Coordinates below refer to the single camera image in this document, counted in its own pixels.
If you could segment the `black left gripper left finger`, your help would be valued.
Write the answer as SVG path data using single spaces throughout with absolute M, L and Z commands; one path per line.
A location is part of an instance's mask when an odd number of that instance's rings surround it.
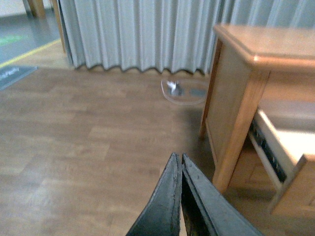
M 128 236 L 178 236 L 180 234 L 182 163 L 171 153 L 156 187 Z

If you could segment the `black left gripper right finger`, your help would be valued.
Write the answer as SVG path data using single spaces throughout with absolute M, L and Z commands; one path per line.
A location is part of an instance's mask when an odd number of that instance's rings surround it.
M 188 236 L 261 236 L 184 153 L 182 210 Z

